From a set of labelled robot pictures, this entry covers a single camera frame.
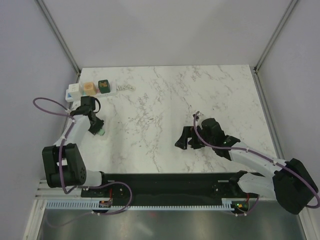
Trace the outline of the green plug adapter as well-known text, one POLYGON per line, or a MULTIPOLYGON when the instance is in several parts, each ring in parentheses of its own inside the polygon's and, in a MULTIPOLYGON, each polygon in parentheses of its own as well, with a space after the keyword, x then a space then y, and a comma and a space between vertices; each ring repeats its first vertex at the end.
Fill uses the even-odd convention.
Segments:
POLYGON ((105 134, 105 130, 104 130, 103 128, 101 128, 101 129, 97 132, 97 134, 98 134, 99 136, 103 136, 103 135, 105 134))

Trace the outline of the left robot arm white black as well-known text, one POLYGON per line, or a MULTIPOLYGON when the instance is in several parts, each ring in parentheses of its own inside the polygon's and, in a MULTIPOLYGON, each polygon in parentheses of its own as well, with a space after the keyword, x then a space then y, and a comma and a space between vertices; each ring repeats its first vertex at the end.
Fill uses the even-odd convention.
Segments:
POLYGON ((52 146, 43 148, 42 160, 50 188, 61 188, 66 194, 76 187, 92 188, 99 197, 109 193, 110 185, 102 180, 103 173, 87 170, 79 150, 87 132, 94 136, 105 134, 104 121, 97 117, 96 106, 101 107, 97 98, 82 96, 80 106, 63 114, 70 118, 70 123, 61 137, 52 146))

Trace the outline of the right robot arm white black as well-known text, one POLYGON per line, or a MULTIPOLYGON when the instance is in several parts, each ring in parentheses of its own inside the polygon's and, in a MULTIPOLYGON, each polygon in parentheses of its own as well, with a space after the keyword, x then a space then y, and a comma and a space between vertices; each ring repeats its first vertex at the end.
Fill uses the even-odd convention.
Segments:
POLYGON ((218 156, 245 165, 256 171, 239 171, 229 181, 229 191, 235 197, 244 193, 275 199, 287 212, 297 215, 304 208, 318 209, 312 199, 319 199, 319 189, 303 163, 295 158, 287 161, 263 154, 225 134, 214 118, 193 115, 193 124, 184 126, 175 147, 194 150, 210 147, 218 156))

